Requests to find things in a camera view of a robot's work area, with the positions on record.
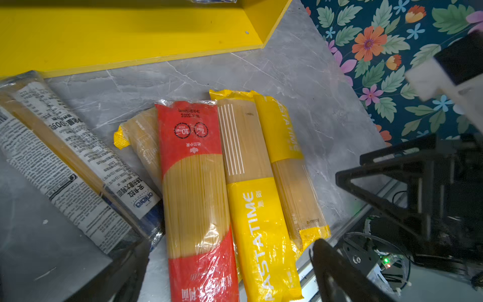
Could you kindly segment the clear blue spaghetti bag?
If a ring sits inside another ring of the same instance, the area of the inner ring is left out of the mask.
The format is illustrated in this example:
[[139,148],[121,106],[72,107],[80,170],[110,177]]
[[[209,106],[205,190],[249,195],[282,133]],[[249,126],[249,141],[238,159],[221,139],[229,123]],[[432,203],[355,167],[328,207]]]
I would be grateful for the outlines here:
[[34,70],[1,81],[1,151],[106,255],[162,237],[157,193]]

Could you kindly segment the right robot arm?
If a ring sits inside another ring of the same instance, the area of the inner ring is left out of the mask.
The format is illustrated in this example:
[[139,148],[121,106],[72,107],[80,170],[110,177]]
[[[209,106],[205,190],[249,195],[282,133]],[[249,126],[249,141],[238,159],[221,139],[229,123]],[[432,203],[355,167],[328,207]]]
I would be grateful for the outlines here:
[[[403,206],[357,185],[386,176],[406,188]],[[368,247],[397,250],[410,264],[448,274],[482,300],[482,135],[456,140],[436,135],[363,154],[358,167],[340,171],[337,186],[365,201],[388,222],[386,237],[357,232],[343,236],[340,249],[317,240],[311,264],[322,301],[389,301],[353,258],[369,258]]]

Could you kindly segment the yellow Pastatime spaghetti bag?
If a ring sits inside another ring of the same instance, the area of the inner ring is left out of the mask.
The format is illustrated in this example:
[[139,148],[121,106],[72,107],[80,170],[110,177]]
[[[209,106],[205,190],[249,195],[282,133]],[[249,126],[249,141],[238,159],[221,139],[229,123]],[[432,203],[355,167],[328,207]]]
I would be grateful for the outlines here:
[[218,106],[230,215],[249,301],[296,301],[302,289],[253,92],[210,91]]

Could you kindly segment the red spaghetti bag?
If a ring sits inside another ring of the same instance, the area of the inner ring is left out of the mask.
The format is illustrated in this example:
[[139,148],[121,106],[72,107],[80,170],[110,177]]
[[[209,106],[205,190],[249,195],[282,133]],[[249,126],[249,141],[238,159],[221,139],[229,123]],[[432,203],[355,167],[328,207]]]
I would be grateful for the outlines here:
[[238,301],[217,106],[156,103],[172,301]]

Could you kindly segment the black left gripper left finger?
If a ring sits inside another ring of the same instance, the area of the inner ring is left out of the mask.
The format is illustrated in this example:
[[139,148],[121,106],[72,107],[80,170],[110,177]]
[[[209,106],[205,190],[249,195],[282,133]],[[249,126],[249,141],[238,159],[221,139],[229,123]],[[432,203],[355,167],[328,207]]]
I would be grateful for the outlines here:
[[137,301],[145,279],[151,244],[124,242],[109,254],[113,261],[67,301]]

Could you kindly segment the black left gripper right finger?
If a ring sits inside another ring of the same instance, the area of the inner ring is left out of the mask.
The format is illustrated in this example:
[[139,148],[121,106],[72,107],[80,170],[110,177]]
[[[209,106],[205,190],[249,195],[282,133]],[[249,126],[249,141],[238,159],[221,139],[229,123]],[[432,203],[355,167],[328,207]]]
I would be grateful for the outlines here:
[[311,263],[322,301],[337,300],[331,280],[351,301],[392,301],[323,239],[313,244]]

